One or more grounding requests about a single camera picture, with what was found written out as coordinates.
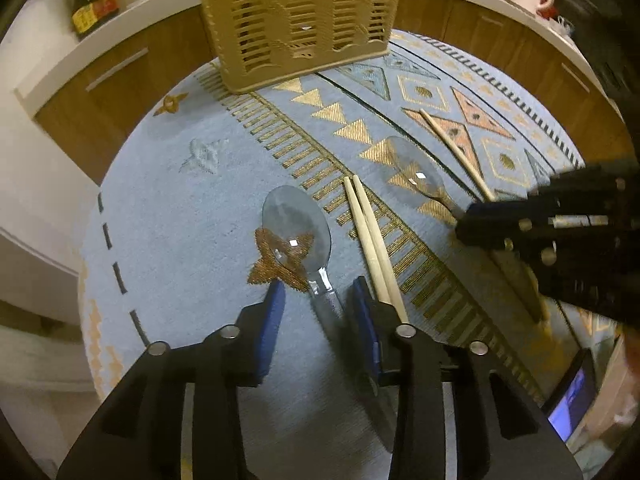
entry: bottle label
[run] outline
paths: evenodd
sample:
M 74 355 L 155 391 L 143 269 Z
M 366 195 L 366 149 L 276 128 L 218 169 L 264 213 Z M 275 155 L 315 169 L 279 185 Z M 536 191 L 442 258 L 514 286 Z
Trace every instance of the bottle label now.
M 94 14 L 98 19 L 118 10 L 116 0 L 97 0 L 96 2 L 93 2 L 92 5 L 94 6 Z
M 74 26 L 79 34 L 83 34 L 93 27 L 100 18 L 116 10 L 118 10 L 116 0 L 97 0 L 76 10 L 72 17 Z
M 88 31 L 98 21 L 93 4 L 80 7 L 72 16 L 74 27 L 79 34 Z

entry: cabinet handle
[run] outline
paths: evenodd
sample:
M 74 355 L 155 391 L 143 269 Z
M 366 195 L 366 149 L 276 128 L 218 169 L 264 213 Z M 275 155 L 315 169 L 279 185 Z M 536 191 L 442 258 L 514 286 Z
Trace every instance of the cabinet handle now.
M 571 70 L 567 65 L 565 65 L 564 63 L 562 63 L 562 68 L 564 68 L 564 70 L 565 70 L 566 72 L 568 72 L 568 73 L 569 73 L 569 75 L 570 75 L 570 76 L 572 76 L 572 77 L 573 77 L 573 78 L 574 78 L 574 79 L 575 79 L 575 80 L 580 84 L 580 86 L 581 86 L 582 88 L 584 88 L 584 89 L 585 89 L 585 91 L 587 92 L 587 94 L 590 94 L 590 93 L 591 93 L 590 88 L 589 88 L 587 85 L 585 85 L 585 84 L 582 82 L 582 80 L 581 80 L 577 75 L 575 75 L 575 74 L 574 74 L 574 72 L 573 72 L 573 71 L 572 71 L 572 70 Z
M 145 47 L 142 50 L 136 52 L 133 56 L 127 57 L 127 59 L 125 59 L 124 61 L 121 61 L 117 65 L 112 66 L 110 69 L 107 70 L 107 72 L 105 72 L 101 76 L 98 76 L 96 79 L 91 81 L 84 90 L 87 92 L 90 92 L 95 87 L 97 87 L 100 83 L 107 81 L 107 79 L 110 78 L 112 75 L 114 75 L 116 72 L 119 72 L 127 65 L 133 63 L 135 60 L 140 59 L 145 54 L 148 54 L 148 52 L 149 52 L 149 49 Z
M 500 25 L 501 27 L 504 26 L 503 22 L 499 22 L 498 20 L 492 20 L 491 18 L 488 18 L 487 16 L 485 16 L 484 14 L 480 15 L 480 19 L 484 20 L 485 22 L 489 22 L 489 23 L 493 23 L 494 25 Z

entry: screen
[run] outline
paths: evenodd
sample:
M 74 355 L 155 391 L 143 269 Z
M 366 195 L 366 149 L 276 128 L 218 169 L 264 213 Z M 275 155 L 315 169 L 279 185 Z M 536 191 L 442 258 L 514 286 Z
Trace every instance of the screen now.
M 593 362 L 589 353 L 548 418 L 564 442 L 578 427 L 595 396 Z

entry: spoon handle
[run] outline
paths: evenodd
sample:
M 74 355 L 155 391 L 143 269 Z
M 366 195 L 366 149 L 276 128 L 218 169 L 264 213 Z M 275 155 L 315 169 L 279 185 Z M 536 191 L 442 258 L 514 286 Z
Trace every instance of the spoon handle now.
M 449 193 L 444 192 L 440 196 L 439 202 L 449 210 L 453 218 L 456 220 L 460 220 L 465 215 L 465 210 L 454 202 Z
M 340 297 L 332 288 L 323 292 L 312 290 L 311 303 L 322 332 L 340 361 L 342 371 L 352 384 L 380 442 L 388 452 L 392 452 L 397 418 L 393 395 L 388 388 L 381 388 L 381 391 L 372 389 L 362 365 L 361 349 Z
M 338 294 L 335 290 L 312 293 L 311 305 L 329 345 L 339 354 L 347 320 Z

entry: spoon bowl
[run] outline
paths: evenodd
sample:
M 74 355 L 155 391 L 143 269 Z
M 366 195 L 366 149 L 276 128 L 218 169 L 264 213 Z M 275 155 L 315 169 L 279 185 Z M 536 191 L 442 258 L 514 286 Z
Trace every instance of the spoon bowl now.
M 447 193 L 444 181 L 434 162 L 410 140 L 402 137 L 387 137 L 391 159 L 408 185 L 418 193 L 440 202 L 453 215 L 460 219 L 465 213 Z
M 301 189 L 273 189 L 262 205 L 262 227 L 282 242 L 271 249 L 287 269 L 298 272 L 302 266 L 309 276 L 326 267 L 331 253 L 329 225 L 318 204 Z

